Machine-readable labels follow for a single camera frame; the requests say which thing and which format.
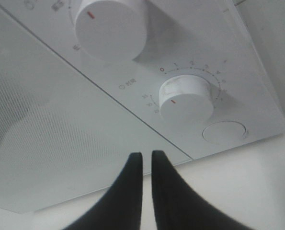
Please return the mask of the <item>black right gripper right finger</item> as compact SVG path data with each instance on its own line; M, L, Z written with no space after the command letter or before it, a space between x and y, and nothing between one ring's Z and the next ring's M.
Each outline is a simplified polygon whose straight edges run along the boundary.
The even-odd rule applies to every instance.
M152 152L152 198L159 230L247 230L194 191L162 150Z

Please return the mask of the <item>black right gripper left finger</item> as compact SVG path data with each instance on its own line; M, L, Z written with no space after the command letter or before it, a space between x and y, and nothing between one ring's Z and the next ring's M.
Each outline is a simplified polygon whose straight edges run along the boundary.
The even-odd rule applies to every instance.
M131 153L112 186L67 230L138 230L143 198L143 157Z

